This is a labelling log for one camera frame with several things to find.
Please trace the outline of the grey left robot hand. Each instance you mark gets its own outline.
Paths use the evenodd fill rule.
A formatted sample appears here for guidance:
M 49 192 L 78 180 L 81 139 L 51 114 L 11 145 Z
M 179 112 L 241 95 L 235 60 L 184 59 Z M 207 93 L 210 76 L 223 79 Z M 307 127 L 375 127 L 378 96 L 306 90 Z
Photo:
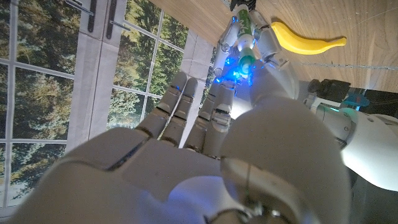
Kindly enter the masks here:
M 234 11 L 216 48 L 213 72 L 217 79 L 227 77 L 227 69 L 234 71 L 231 78 L 252 83 L 255 69 L 264 68 L 271 73 L 287 94 L 297 99 L 299 82 L 290 62 L 281 54 L 282 46 L 264 17 L 255 9 L 242 4 Z

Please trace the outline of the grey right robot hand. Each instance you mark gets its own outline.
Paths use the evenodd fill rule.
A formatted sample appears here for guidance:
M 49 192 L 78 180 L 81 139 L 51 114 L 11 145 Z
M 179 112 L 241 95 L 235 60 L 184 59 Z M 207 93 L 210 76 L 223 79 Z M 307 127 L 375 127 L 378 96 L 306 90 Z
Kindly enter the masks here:
M 348 223 L 348 171 L 331 132 L 297 100 L 291 72 L 254 72 L 253 109 L 211 155 L 155 138 L 152 118 L 63 156 L 10 223 Z

